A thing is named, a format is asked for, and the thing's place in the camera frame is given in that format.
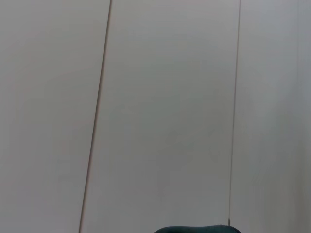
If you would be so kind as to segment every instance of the gray wall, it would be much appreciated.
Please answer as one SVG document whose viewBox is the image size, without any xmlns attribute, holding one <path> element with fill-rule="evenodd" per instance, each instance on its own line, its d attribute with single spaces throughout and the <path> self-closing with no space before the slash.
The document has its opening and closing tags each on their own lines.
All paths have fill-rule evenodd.
<svg viewBox="0 0 311 233">
<path fill-rule="evenodd" d="M 114 0 L 83 233 L 227 224 L 237 0 Z"/>
<path fill-rule="evenodd" d="M 297 13 L 297 0 L 242 1 L 230 218 L 244 233 L 307 232 Z"/>
<path fill-rule="evenodd" d="M 0 1 L 0 232 L 78 232 L 108 4 Z"/>
</svg>

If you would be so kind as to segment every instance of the dark green object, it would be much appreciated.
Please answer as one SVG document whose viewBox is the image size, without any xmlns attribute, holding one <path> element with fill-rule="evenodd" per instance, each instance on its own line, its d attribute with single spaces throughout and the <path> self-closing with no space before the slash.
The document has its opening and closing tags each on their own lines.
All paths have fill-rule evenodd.
<svg viewBox="0 0 311 233">
<path fill-rule="evenodd" d="M 155 233 L 241 233 L 231 226 L 215 225 L 209 227 L 165 227 Z"/>
</svg>

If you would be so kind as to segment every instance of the white wall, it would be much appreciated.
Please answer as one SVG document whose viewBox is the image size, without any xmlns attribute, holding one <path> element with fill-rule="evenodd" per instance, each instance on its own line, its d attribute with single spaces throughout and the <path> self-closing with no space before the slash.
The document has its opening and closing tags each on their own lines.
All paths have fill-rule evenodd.
<svg viewBox="0 0 311 233">
<path fill-rule="evenodd" d="M 296 0 L 241 8 L 231 224 L 241 232 L 301 229 Z"/>
<path fill-rule="evenodd" d="M 238 0 L 114 0 L 83 233 L 227 224 Z"/>
<path fill-rule="evenodd" d="M 0 2 L 0 232 L 78 232 L 108 8 Z"/>
</svg>

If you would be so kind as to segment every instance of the panel seam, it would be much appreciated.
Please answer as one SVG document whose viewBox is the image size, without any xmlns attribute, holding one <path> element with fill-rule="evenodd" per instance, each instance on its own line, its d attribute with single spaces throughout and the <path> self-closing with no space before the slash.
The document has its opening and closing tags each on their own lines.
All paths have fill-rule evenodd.
<svg viewBox="0 0 311 233">
<path fill-rule="evenodd" d="M 238 77 L 240 19 L 241 19 L 241 0 L 239 0 L 237 57 L 236 57 L 236 68 L 235 68 L 234 98 L 233 98 L 233 123 L 232 123 L 231 161 L 230 161 L 230 185 L 229 185 L 229 213 L 228 213 L 228 225 L 229 226 L 230 226 L 230 222 L 231 222 L 230 221 L 230 210 L 231 210 L 231 187 L 232 187 L 232 163 L 233 163 L 234 126 L 235 126 L 235 109 L 236 109 L 236 94 L 237 94 L 237 77 Z"/>
<path fill-rule="evenodd" d="M 101 74 L 100 74 L 100 79 L 99 79 L 96 109 L 95 109 L 95 117 L 94 117 L 94 124 L 93 124 L 93 133 L 92 133 L 91 147 L 90 147 L 90 153 L 89 153 L 89 158 L 88 158 L 88 165 L 87 165 L 87 172 L 86 172 L 86 183 L 85 183 L 84 194 L 83 194 L 82 209 L 81 209 L 79 232 L 78 233 L 82 232 L 82 227 L 83 227 L 83 222 L 84 222 L 86 197 L 87 197 L 87 190 L 89 187 L 89 177 L 90 177 L 92 158 L 93 158 L 94 139 L 95 139 L 95 134 L 96 134 L 99 105 L 100 105 L 101 94 L 102 94 L 102 83 L 103 83 L 103 75 L 104 75 L 104 64 L 105 64 L 105 60 L 106 60 L 106 48 L 107 48 L 107 42 L 108 42 L 111 6 L 112 6 L 112 0 L 109 1 L 109 11 L 108 11 L 108 19 L 107 19 L 107 25 L 106 25 L 103 60 L 102 60 Z"/>
</svg>

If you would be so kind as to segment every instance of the vertical line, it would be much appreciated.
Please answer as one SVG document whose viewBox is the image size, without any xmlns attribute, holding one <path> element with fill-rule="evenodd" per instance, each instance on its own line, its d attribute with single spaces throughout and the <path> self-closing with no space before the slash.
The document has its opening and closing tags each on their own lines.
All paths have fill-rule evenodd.
<svg viewBox="0 0 311 233">
<path fill-rule="evenodd" d="M 240 40 L 240 19 L 241 19 L 241 0 L 239 0 L 239 1 L 240 2 L 239 2 L 239 20 L 238 20 L 238 41 L 237 41 L 236 67 L 235 67 L 235 83 L 234 83 L 234 98 L 233 98 L 233 124 L 232 124 L 232 142 L 231 142 L 231 163 L 230 163 L 229 213 L 228 213 L 228 224 L 229 225 L 230 225 L 230 210 L 231 210 L 232 161 L 233 161 L 235 105 L 236 105 L 236 94 L 237 94 L 238 57 L 239 57 L 239 40 Z"/>
<path fill-rule="evenodd" d="M 80 216 L 79 233 L 81 233 L 81 231 L 82 231 L 83 220 L 84 220 L 84 212 L 85 212 L 86 196 L 87 196 L 87 190 L 88 190 L 89 174 L 90 174 L 91 164 L 92 164 L 94 138 L 95 138 L 95 134 L 96 134 L 96 126 L 97 126 L 97 119 L 98 119 L 98 109 L 99 109 L 100 99 L 101 99 L 101 94 L 102 94 L 102 83 L 103 83 L 103 74 L 104 74 L 104 64 L 105 64 L 105 59 L 106 59 L 106 48 L 107 48 L 107 41 L 108 41 L 111 5 L 112 5 L 112 0 L 110 0 L 110 2 L 109 2 L 109 11 L 108 11 L 107 26 L 106 26 L 102 69 L 101 69 L 101 75 L 100 75 L 99 86 L 98 86 L 98 94 L 97 94 L 95 118 L 94 118 L 93 133 L 92 133 L 92 140 L 91 140 L 91 148 L 90 148 L 90 153 L 89 153 L 89 158 L 88 158 L 87 173 L 86 173 L 86 184 L 85 184 L 85 188 L 84 188 L 84 195 L 83 195 L 83 202 L 82 202 L 82 209 L 81 209 L 81 216 Z"/>
</svg>

